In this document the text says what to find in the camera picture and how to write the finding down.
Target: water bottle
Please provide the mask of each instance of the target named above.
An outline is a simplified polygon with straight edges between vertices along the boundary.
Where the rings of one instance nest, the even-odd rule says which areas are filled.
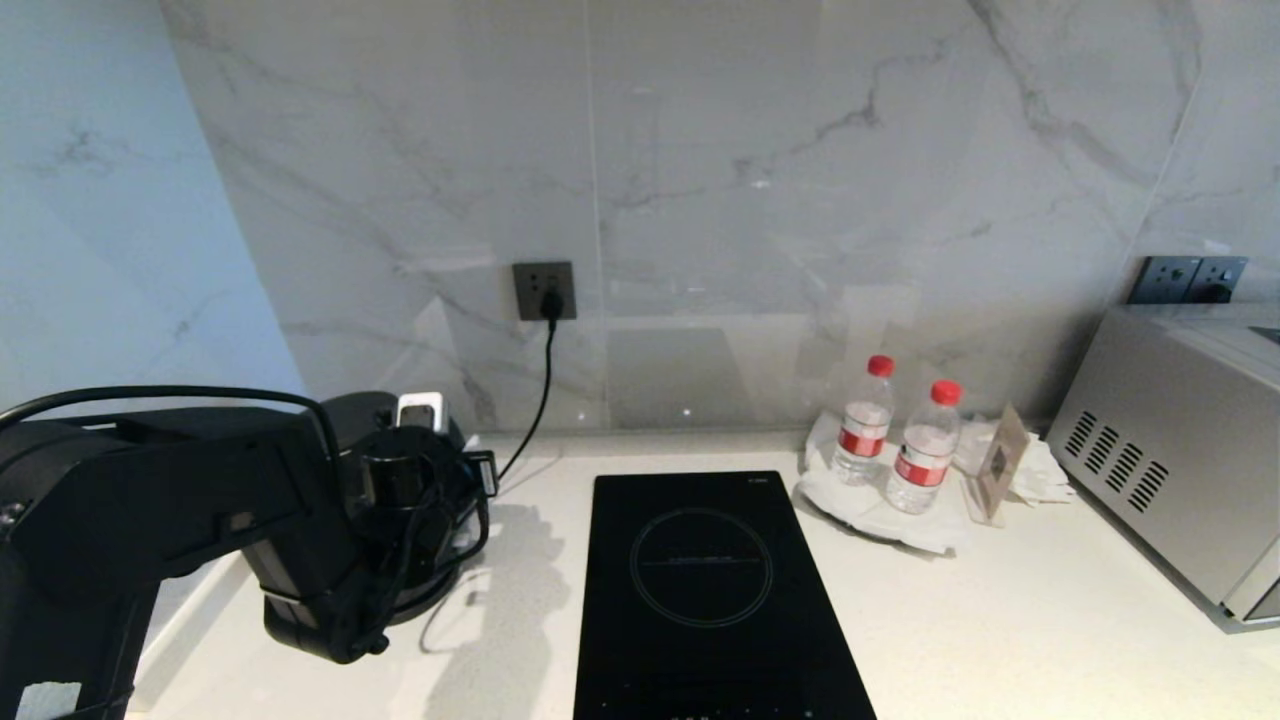
[[[867,374],[858,380],[852,397],[845,405],[845,421],[832,464],[836,475],[851,486],[863,486],[883,471],[876,461],[884,447],[884,436],[893,419],[893,359],[873,355],[867,361]]]
[[[938,487],[951,466],[951,455],[960,443],[956,405],[963,395],[960,383],[938,380],[933,383],[929,397],[908,419],[902,450],[884,486],[884,500],[902,512],[919,515],[938,496]]]

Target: microwave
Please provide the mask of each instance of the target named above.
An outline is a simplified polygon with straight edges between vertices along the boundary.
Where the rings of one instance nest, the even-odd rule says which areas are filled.
[[[1280,625],[1280,305],[1108,310],[1047,439],[1219,626]]]

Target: marble wall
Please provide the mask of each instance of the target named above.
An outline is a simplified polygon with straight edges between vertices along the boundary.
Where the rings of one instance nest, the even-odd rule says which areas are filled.
[[[97,384],[305,389],[155,3],[4,3],[0,96],[0,407]]]
[[[319,396],[517,430],[788,425],[865,356],[1052,414],[1135,254],[1280,300],[1266,0],[160,0]]]

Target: white countertop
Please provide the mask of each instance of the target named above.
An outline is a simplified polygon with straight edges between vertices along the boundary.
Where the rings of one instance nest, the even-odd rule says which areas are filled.
[[[234,582],[225,610],[154,707],[131,717],[570,719],[591,480],[771,469],[794,488],[797,461],[521,461],[494,505],[495,534],[456,592],[436,614],[390,628],[384,655],[348,666],[268,638],[256,583],[224,574]],[[1224,634],[1084,502],[1007,503],[1007,527],[975,527],[956,557],[870,542],[796,507],[882,720],[1280,717],[1280,630]],[[154,670],[146,683],[156,687]]]

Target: black induction cooktop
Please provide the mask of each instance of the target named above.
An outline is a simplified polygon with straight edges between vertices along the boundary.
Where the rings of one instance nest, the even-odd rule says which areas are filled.
[[[573,717],[876,717],[777,473],[595,479]]]

